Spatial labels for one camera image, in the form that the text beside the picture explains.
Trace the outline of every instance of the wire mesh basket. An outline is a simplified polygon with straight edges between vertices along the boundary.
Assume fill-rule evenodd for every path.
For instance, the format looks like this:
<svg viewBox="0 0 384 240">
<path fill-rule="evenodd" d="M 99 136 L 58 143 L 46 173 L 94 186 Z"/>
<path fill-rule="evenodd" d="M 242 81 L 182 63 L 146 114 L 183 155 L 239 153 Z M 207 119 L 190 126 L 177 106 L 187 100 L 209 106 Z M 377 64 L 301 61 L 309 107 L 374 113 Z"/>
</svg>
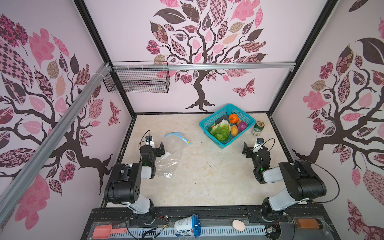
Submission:
<svg viewBox="0 0 384 240">
<path fill-rule="evenodd" d="M 137 62 L 147 64 L 113 68 L 113 72 L 104 78 L 108 92 L 168 93 L 170 83 L 168 63 L 166 61 L 130 61 L 127 63 Z"/>
</svg>

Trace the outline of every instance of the clear plastic bag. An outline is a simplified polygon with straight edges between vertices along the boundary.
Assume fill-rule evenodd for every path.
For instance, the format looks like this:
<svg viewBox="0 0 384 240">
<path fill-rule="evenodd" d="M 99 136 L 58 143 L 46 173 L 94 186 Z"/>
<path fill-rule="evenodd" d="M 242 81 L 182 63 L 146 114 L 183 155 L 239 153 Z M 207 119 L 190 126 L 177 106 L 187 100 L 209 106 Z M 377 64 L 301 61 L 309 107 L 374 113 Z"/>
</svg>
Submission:
<svg viewBox="0 0 384 240">
<path fill-rule="evenodd" d="M 172 132 L 164 135 L 162 140 L 165 154 L 156 158 L 156 175 L 171 178 L 180 162 L 183 149 L 190 145 L 190 142 L 180 132 Z"/>
</svg>

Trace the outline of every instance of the pink wall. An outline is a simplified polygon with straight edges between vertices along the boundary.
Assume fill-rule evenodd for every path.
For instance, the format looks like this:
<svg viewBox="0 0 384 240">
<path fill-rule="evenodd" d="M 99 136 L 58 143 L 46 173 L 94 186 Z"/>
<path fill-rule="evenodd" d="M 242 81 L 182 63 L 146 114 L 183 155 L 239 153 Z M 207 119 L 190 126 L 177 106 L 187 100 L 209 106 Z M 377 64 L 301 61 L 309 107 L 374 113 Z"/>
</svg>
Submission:
<svg viewBox="0 0 384 240">
<path fill-rule="evenodd" d="M 383 9 L 341 1 L 274 114 L 294 159 L 340 183 L 324 206 L 341 239 L 384 239 Z M 313 168 L 328 191 L 317 201 L 332 199 Z"/>
<path fill-rule="evenodd" d="M 199 1 L 198 6 L 198 1 L 184 0 L 97 0 L 87 1 L 87 5 L 113 61 L 156 58 L 176 64 L 219 63 L 229 58 L 230 62 L 237 62 L 255 54 L 258 55 L 248 60 L 295 61 L 325 2 L 206 0 Z M 198 29 L 199 24 L 206 26 L 207 22 L 212 23 L 212 30 Z M 250 29 L 243 37 L 248 24 Z M 221 39 L 215 38 L 218 33 Z M 128 93 L 128 97 L 136 112 L 213 112 L 228 103 L 245 111 L 267 111 L 287 72 L 288 69 L 199 71 L 200 78 L 196 79 L 194 71 L 172 72 L 168 94 Z"/>
<path fill-rule="evenodd" d="M 2 5 L 0 192 L 102 64 L 71 0 Z M 102 83 L 2 226 L 1 238 L 80 238 L 129 122 L 119 94 Z"/>
</svg>

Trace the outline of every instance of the green can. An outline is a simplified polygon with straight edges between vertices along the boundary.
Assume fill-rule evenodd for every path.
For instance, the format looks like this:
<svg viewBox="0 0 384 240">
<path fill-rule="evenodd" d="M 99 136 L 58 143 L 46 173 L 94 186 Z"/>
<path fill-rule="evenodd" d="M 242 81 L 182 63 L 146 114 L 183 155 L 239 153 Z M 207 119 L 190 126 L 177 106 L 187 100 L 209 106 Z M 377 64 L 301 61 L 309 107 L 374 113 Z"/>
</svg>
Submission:
<svg viewBox="0 0 384 240">
<path fill-rule="evenodd" d="M 264 129 L 264 123 L 262 121 L 257 121 L 257 123 L 253 126 L 252 135 L 255 137 L 260 136 L 261 131 Z"/>
</svg>

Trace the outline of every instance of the plastic cup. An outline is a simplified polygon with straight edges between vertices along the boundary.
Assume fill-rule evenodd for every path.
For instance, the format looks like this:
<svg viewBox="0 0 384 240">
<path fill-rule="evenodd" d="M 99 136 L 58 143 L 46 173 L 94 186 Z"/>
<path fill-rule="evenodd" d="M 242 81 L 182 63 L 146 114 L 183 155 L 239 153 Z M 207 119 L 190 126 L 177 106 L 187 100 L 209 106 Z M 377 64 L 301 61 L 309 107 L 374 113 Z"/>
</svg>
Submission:
<svg viewBox="0 0 384 240">
<path fill-rule="evenodd" d="M 192 236 L 198 237 L 201 235 L 200 218 L 198 215 L 193 214 L 175 222 L 175 234 L 177 237 Z"/>
</svg>

